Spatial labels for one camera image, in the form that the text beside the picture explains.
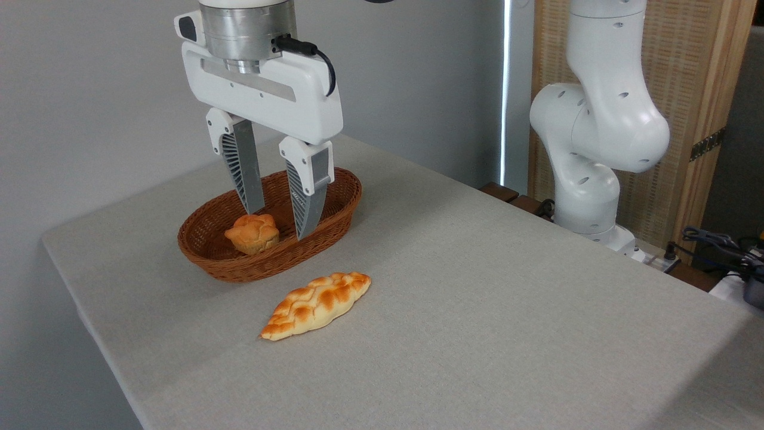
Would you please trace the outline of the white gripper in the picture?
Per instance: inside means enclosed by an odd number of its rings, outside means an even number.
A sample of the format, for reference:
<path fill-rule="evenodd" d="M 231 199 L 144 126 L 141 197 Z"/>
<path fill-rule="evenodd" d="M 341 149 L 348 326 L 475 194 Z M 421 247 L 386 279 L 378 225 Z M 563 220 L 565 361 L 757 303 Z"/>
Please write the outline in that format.
<path fill-rule="evenodd" d="M 226 163 L 246 213 L 265 205 L 254 122 L 289 135 L 279 152 L 286 161 L 297 237 L 308 237 L 335 181 L 327 140 L 341 133 L 344 122 L 325 62 L 276 46 L 280 36 L 297 33 L 295 12 L 196 10 L 175 17 L 174 25 L 183 39 L 189 87 L 212 106 L 207 125 L 213 151 Z"/>

